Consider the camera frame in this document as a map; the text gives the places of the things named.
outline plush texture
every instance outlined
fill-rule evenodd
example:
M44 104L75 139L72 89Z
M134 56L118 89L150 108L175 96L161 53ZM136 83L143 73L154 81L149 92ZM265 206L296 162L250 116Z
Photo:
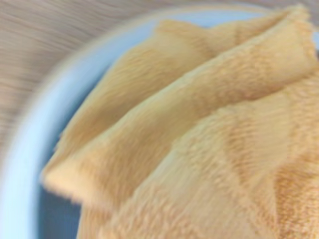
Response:
M166 20L125 53L72 118L42 174L50 191L83 203L77 238L96 238L200 119L313 72L307 17L297 6L211 29ZM273 191L263 190L274 187L274 177L269 173L252 192L278 233L276 207L263 201L275 201Z
M262 34L152 95L50 170L46 187L89 206L117 209L198 120L278 91L317 67L307 17L301 7L289 9Z
M208 45L207 34L206 29L191 23L160 22L152 36L126 52L90 93L63 131L42 175L111 127L132 107L218 54L218 48ZM81 226L79 239L89 238L109 216L90 210L82 208L81 217L89 218L81 219L80 224L86 226Z
M106 224L100 239L319 235L319 71L208 116Z

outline wooden table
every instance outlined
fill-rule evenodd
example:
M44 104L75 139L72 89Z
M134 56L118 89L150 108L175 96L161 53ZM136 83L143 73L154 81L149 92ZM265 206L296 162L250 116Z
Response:
M204 1L0 0L0 152L25 103L58 61L117 23L190 2ZM319 24L319 0L245 2L267 7L302 2L310 7L313 21Z

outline wooden surface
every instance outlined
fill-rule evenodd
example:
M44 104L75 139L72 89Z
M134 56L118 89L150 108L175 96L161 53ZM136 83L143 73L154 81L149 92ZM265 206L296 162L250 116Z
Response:
M58 61L124 20L161 7L200 2L204 1L0 0L0 153L26 102ZM245 2L267 7L301 2L319 24L319 0Z

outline folded cloth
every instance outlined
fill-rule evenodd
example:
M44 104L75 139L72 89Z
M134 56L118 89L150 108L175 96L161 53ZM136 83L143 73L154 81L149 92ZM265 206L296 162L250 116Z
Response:
M319 235L319 69L219 109L177 142L100 239Z
M292 7L264 33L207 61L130 110L44 177L50 190L118 209L198 120L218 107L282 89L317 66L312 27Z
M175 20L160 22L146 41L125 53L106 73L72 118L46 165L43 175L91 139L111 127L129 109L162 89L184 73L219 53L209 46L207 30L191 23ZM88 217L94 212L82 213ZM96 218L81 219L85 224L78 238L90 238L102 212Z

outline towel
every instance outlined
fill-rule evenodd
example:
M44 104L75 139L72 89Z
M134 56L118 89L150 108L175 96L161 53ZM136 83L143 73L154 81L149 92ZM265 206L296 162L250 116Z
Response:
M160 22L147 40L120 57L90 93L63 131L56 152L42 174L45 176L107 130L139 102L219 54L218 46L208 45L207 34L206 29L191 23ZM91 238L88 235L109 214L84 207L81 217L80 224L85 226L80 227L78 239Z
M274 25L203 63L125 114L44 177L50 190L117 210L177 140L219 107L255 100L318 66L308 14L289 8Z
M314 239L319 235L319 69L189 130L100 239Z
M208 58L217 56L221 52L227 51L230 48L241 44L245 40L261 34L279 21L280 18L285 17L287 12L288 10L284 10L252 20L225 23L209 30L201 29L190 23L174 20L160 22L155 28L155 32L151 38L140 43L137 47L121 57L121 59L115 63L112 71L106 74L101 83L90 94L85 101L85 104L80 108L65 129L55 155L44 169L44 174L54 167L54 165L63 161L67 156L76 152L102 131L109 128L113 124L113 121L116 121L116 119L110 119L110 116L113 117L114 115L110 112L110 106L108 104L102 104L104 102L103 98L106 98L106 101L111 102L114 100L112 95L122 98L126 97L126 99L122 100L122 104L118 105L118 107L122 108L122 112L124 113L125 111L128 111L129 107L127 104L132 103L130 101L132 97L128 97L127 94L132 93L133 97L140 97L140 95L134 96L134 92L125 90L125 87L128 85L127 83L122 84L119 87L114 87L115 82L118 83L123 80L135 82L137 79L145 81L145 78L147 78L147 81L156 84L158 90L164 86L164 84L161 83L162 80L158 82L156 81L157 78L154 77L160 69L150 71L150 75L146 77L140 72L137 72L137 75L132 74L132 72L136 74L135 68L140 69L141 67L144 67L145 70L142 70L141 72L145 72L148 62L156 62L157 58L163 58L162 61L165 61L180 57L180 65L178 68L180 69L180 72L186 71L188 68L198 65L199 62L203 60L208 60ZM159 42L160 46L163 48L161 51L158 51ZM166 72L169 67L171 67L170 64L165 66ZM172 76L169 78L165 75L165 80L168 82L172 81L174 79L174 73L175 72L173 72ZM97 123L94 124L93 130L90 122ZM110 213L90 207L82 207L78 239L95 237L98 228L105 223L109 217Z

